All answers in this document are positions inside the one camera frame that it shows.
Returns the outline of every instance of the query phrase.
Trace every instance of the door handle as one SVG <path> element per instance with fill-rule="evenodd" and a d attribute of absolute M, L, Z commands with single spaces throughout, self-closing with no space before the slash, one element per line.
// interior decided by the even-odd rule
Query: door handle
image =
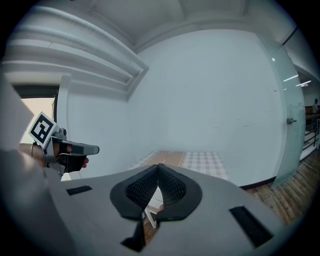
<path fill-rule="evenodd" d="M 296 123 L 297 120 L 294 120 L 293 118 L 287 118 L 286 119 L 286 124 L 287 125 L 292 125 L 293 123 Z"/>

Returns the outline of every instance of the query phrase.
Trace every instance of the glass door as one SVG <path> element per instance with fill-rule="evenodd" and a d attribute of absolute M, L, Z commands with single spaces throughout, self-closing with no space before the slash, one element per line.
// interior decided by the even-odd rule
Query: glass door
<path fill-rule="evenodd" d="M 298 169 L 306 129 L 305 102 L 296 68 L 284 46 L 262 36 L 259 36 L 259 39 L 282 85 L 285 98 L 284 109 L 279 111 L 286 113 L 283 120 L 287 129 L 286 143 L 282 162 L 272 185 L 274 188 L 294 175 Z"/>

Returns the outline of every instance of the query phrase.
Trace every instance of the window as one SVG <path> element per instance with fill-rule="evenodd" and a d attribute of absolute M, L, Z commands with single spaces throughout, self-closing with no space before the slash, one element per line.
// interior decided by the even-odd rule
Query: window
<path fill-rule="evenodd" d="M 28 132 L 41 111 L 55 122 L 57 121 L 59 87 L 47 85 L 19 85 L 14 86 L 14 89 L 20 95 L 23 103 L 34 115 L 23 134 L 20 143 L 33 143 L 34 140 Z"/>

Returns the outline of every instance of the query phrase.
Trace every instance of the wooden floor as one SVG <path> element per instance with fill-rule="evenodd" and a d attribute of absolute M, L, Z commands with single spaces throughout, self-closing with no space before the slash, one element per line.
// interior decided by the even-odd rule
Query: wooden floor
<path fill-rule="evenodd" d="M 320 182 L 320 150 L 315 150 L 303 160 L 296 174 L 286 182 L 271 189 L 272 183 L 246 190 L 271 208 L 285 225 L 302 217 L 308 210 Z M 143 220 L 145 243 L 152 239 L 157 229 L 148 218 Z"/>

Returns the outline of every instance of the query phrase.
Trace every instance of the white wall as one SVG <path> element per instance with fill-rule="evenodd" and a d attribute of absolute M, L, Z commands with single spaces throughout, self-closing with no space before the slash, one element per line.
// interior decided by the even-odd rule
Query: white wall
<path fill-rule="evenodd" d="M 88 156 L 82 178 L 125 171 L 134 162 L 125 95 L 72 81 L 66 110 L 68 140 L 100 148 L 97 155 Z"/>
<path fill-rule="evenodd" d="M 311 81 L 308 86 L 302 87 L 302 92 L 305 106 L 312 106 L 315 99 L 320 102 L 320 83 L 317 81 Z"/>
<path fill-rule="evenodd" d="M 150 70 L 129 100 L 135 157 L 218 151 L 236 185 L 274 177 L 283 90 L 261 47 L 253 33 L 215 29 L 141 52 Z"/>

